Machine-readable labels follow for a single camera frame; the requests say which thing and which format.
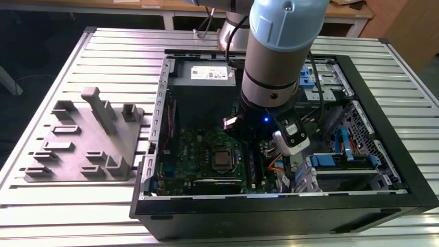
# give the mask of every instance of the label sticker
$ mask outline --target label sticker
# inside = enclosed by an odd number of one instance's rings
[[[156,5],[141,5],[142,8],[148,8],[148,9],[160,9],[160,6]]]
[[[286,187],[289,187],[289,179],[285,175],[281,177],[281,182],[285,184]]]
[[[225,66],[193,66],[190,69],[192,80],[226,80]]]
[[[296,126],[294,123],[292,125],[288,125],[286,128],[285,128],[285,130],[286,130],[288,135],[293,135],[298,131],[297,130],[297,126]]]

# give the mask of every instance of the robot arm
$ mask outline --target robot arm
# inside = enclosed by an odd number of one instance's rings
[[[240,123],[234,125],[264,133],[262,130],[269,128],[257,126],[257,120],[272,115],[277,129],[273,139],[282,154],[293,155],[309,145],[309,139],[300,120],[290,118],[294,113],[288,101],[313,39],[321,30],[329,0],[185,1],[245,15],[249,11]]]

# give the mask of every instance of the wooden table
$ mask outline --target wooden table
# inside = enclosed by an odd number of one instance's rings
[[[174,16],[205,17],[201,6],[184,3],[181,0],[138,0],[130,3],[114,3],[113,0],[0,0],[0,9],[53,11],[105,14],[142,14],[162,16],[164,29],[173,30]],[[350,9],[330,3],[325,13],[325,23],[350,24],[346,37],[358,37],[373,13],[366,6],[361,10]],[[217,11],[214,17],[225,17],[224,11]]]

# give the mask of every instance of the black cable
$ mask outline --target black cable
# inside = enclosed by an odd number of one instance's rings
[[[308,57],[309,57],[310,66],[312,66],[312,72],[313,72],[313,77],[314,77],[314,86],[316,86],[316,89],[318,91],[318,98],[320,98],[320,117],[318,117],[318,120],[317,120],[317,123],[320,125],[321,124],[321,120],[322,120],[322,112],[324,112],[324,99],[322,99],[322,91],[321,91],[318,73],[316,72],[316,65],[314,65],[314,60],[313,60],[313,56],[312,56],[310,50],[308,52]]]
[[[292,186],[292,183],[293,183],[290,181],[293,175],[290,173],[290,160],[289,160],[289,156],[281,156],[281,161],[282,161],[282,170],[285,172],[285,177],[289,180],[289,184],[288,185],[285,184],[288,186],[288,190],[286,191],[282,191],[281,190],[281,192],[282,193],[289,193],[290,192],[290,186]]]
[[[230,43],[232,43],[232,39],[234,36],[236,31],[238,30],[240,26],[244,24],[245,20],[246,20],[248,16],[245,15],[241,19],[241,21],[237,23],[236,27],[233,28],[233,31],[230,33],[230,35],[228,36],[228,41],[226,41],[226,46],[225,46],[225,62],[226,65],[230,66],[230,60],[229,60],[229,49],[230,49]]]
[[[213,14],[210,14],[210,13],[208,12],[208,8],[206,8],[206,7],[205,7],[205,11],[206,11],[206,17],[205,17],[205,19],[204,19],[204,21],[202,21],[202,23],[200,24],[198,29],[197,29],[197,32],[198,32],[198,31],[201,30],[201,27],[204,26],[206,20],[208,20],[208,23],[206,23],[206,27],[205,27],[205,31],[204,31],[202,36],[200,36],[200,34],[197,33],[197,36],[198,36],[198,38],[200,38],[201,40],[204,39],[204,37],[205,37],[205,35],[206,35],[208,29],[210,28],[210,24],[212,24],[212,20],[213,20]]]

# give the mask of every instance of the white paper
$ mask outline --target white paper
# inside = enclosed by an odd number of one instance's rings
[[[112,0],[113,3],[137,3],[140,0]]]

